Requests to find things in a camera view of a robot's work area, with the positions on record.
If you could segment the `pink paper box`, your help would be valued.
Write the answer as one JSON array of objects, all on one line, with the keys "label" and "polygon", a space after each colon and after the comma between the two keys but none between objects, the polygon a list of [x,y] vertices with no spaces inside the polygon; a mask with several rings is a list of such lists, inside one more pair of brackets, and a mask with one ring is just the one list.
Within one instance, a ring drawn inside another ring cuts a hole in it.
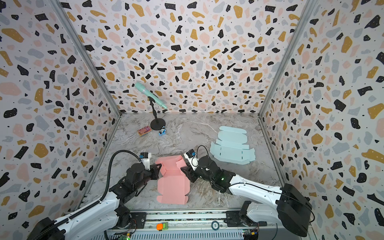
[{"label": "pink paper box", "polygon": [[158,180],[157,201],[161,204],[185,205],[190,192],[190,180],[181,171],[186,167],[181,155],[158,158],[155,162],[161,164],[160,173],[162,177]]}]

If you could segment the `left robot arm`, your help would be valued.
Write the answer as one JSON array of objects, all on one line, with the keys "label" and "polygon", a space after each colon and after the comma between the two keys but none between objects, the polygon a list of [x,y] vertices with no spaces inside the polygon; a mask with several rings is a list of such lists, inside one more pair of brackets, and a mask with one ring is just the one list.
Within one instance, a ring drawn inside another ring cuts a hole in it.
[{"label": "left robot arm", "polygon": [[159,178],[161,164],[137,163],[127,175],[107,190],[99,200],[60,217],[45,218],[37,223],[28,240],[81,240],[89,239],[113,227],[123,228],[132,222],[131,212],[125,204],[137,197],[150,180]]}]

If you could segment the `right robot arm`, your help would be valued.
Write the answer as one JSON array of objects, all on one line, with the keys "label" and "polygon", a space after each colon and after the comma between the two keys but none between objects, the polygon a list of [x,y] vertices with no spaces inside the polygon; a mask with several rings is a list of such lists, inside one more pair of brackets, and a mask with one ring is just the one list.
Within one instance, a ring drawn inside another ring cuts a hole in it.
[{"label": "right robot arm", "polygon": [[253,182],[231,171],[220,169],[209,156],[198,158],[194,150],[184,154],[186,166],[181,171],[194,183],[202,179],[222,194],[247,198],[239,211],[226,213],[229,227],[275,223],[299,237],[308,235],[310,222],[315,218],[312,205],[291,184],[283,187]]}]

